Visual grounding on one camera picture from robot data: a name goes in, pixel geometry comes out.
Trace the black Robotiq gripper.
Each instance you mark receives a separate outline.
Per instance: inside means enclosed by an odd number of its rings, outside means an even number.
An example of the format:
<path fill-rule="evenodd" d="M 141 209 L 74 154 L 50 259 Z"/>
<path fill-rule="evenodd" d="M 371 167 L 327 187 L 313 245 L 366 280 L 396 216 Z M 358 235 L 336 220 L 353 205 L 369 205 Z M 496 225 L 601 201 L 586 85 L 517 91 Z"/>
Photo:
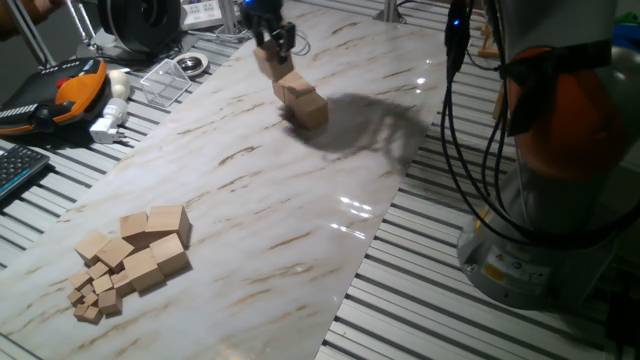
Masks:
<path fill-rule="evenodd" d="M 282 0 L 244 0 L 241 4 L 243 20 L 251 22 L 251 32 L 257 47 L 262 47 L 264 39 L 264 19 L 273 20 L 277 24 L 283 21 L 281 10 Z M 296 25 L 292 22 L 282 22 L 276 32 L 277 59 L 284 64 L 296 44 Z"/>

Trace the person left hand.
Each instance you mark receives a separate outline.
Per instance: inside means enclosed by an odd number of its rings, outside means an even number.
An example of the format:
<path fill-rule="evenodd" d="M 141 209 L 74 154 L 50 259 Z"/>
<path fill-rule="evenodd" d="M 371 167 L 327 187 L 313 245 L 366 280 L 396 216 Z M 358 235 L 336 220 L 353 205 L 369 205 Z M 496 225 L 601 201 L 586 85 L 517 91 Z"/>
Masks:
<path fill-rule="evenodd" d="M 65 5 L 65 0 L 29 0 L 32 7 L 30 11 L 31 20 L 39 24 L 47 20 L 53 13 Z"/>

